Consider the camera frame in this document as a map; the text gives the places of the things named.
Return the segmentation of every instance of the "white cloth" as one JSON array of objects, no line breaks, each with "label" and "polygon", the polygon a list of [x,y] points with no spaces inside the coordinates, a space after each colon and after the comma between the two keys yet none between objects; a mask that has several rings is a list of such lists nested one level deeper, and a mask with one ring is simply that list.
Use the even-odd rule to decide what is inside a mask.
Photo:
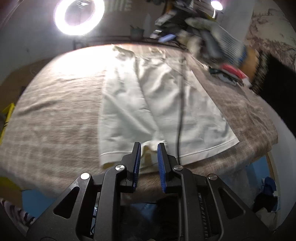
[{"label": "white cloth", "polygon": [[[180,115],[181,59],[160,54],[136,57],[114,47],[113,65],[106,72],[99,123],[102,165],[119,162],[142,145],[142,172],[157,168],[157,145],[164,142],[176,156]],[[193,72],[183,63],[184,120],[181,165],[214,156],[237,144],[238,138]]]}]

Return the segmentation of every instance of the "wire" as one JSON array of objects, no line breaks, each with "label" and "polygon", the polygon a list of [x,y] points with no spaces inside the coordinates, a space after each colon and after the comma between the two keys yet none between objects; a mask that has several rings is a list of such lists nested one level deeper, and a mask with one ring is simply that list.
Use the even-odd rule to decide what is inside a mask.
[{"label": "wire", "polygon": [[91,228],[91,234],[94,234],[94,226],[95,225],[93,225],[93,227]]},{"label": "wire", "polygon": [[178,138],[177,138],[177,163],[180,165],[181,158],[180,158],[180,138],[182,133],[182,126],[183,126],[183,116],[184,116],[184,81],[185,81],[185,72],[184,72],[184,62],[186,58],[183,52],[183,58],[181,61],[181,81],[180,81],[180,116],[179,116],[179,124],[178,124]]}]

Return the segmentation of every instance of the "blue object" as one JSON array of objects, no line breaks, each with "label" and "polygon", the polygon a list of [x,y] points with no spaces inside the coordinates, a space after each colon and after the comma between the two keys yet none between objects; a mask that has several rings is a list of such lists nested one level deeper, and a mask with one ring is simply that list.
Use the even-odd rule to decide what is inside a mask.
[{"label": "blue object", "polygon": [[168,34],[168,35],[166,35],[166,36],[163,36],[163,37],[159,38],[158,41],[159,41],[160,43],[165,43],[165,42],[167,42],[167,41],[173,40],[175,37],[176,37],[176,35]]},{"label": "blue object", "polygon": [[23,209],[35,218],[38,218],[56,198],[48,198],[37,190],[22,191]]},{"label": "blue object", "polygon": [[160,177],[160,185],[165,193],[166,191],[166,182],[165,182],[165,167],[163,163],[163,156],[161,154],[160,144],[157,146],[157,160],[158,160],[158,168],[159,168],[159,177]]},{"label": "blue object", "polygon": [[264,179],[263,193],[269,196],[273,196],[274,191],[276,191],[276,183],[271,177],[266,177]]},{"label": "blue object", "polygon": [[141,144],[139,144],[136,164],[133,168],[133,189],[135,190],[138,185],[139,169],[140,169],[140,160],[141,160]]},{"label": "blue object", "polygon": [[244,46],[244,51],[242,53],[242,56],[239,59],[239,66],[242,65],[242,63],[244,62],[244,60],[246,59],[246,57],[247,57],[247,47]]}]

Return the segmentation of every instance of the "bed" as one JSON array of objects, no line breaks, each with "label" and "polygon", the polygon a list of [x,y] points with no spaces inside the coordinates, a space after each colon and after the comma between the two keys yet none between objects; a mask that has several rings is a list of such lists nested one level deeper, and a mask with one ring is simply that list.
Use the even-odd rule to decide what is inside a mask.
[{"label": "bed", "polygon": [[[180,58],[181,50],[163,45],[121,44],[136,55],[161,51]],[[99,167],[98,118],[102,102],[104,62],[110,45],[79,49],[56,57],[32,80],[20,97],[0,146],[0,175],[22,189],[59,195],[81,173]],[[239,143],[186,167],[193,173],[230,174],[265,155],[278,141],[272,120],[258,96],[246,87],[215,79],[186,53],[189,67],[229,123]],[[142,174],[125,202],[163,197],[158,173]]]}]

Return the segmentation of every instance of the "metal screw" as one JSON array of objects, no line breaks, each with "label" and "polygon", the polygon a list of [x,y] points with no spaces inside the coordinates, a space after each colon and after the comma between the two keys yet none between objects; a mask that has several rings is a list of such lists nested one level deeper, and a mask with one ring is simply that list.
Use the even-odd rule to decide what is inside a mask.
[{"label": "metal screw", "polygon": [[116,169],[117,171],[122,171],[122,170],[125,169],[125,166],[124,166],[124,165],[117,165],[117,166],[115,167],[115,169]]},{"label": "metal screw", "polygon": [[82,174],[80,175],[80,178],[81,178],[82,180],[89,179],[89,177],[90,177],[90,174],[87,173],[87,172],[82,173]]},{"label": "metal screw", "polygon": [[210,175],[208,175],[208,178],[212,181],[215,181],[215,180],[217,180],[218,176],[216,174],[210,174]]},{"label": "metal screw", "polygon": [[176,171],[182,171],[183,170],[183,167],[180,166],[180,165],[175,165],[174,166],[174,170],[176,170]]}]

